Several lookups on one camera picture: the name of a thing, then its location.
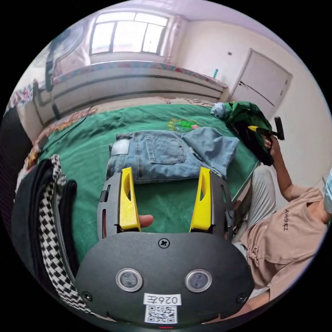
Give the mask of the person's right hand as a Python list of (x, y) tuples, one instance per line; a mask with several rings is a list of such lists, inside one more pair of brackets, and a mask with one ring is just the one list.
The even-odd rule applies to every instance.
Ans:
[(279, 142), (275, 136), (273, 136), (273, 135), (270, 137), (263, 136), (263, 139), (264, 139), (265, 147), (269, 150), (270, 155), (273, 158), (281, 155)]

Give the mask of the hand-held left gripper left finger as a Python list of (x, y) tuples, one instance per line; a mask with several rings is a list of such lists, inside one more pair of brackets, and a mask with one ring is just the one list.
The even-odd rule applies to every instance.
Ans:
[(123, 231), (141, 231), (131, 167), (122, 170), (119, 225)]

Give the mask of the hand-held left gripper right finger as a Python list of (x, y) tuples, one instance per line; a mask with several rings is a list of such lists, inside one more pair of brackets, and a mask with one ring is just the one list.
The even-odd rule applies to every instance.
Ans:
[(210, 170), (201, 167), (190, 232), (207, 232), (212, 217)]

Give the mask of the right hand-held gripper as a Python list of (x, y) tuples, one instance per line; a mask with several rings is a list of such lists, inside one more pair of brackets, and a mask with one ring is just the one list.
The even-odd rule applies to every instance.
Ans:
[(278, 132), (274, 132), (268, 129), (260, 128), (257, 126), (248, 126), (248, 129), (256, 132), (256, 133), (262, 133), (262, 136), (264, 136), (267, 140), (272, 141), (272, 137), (275, 137), (277, 139), (280, 139), (280, 135)]

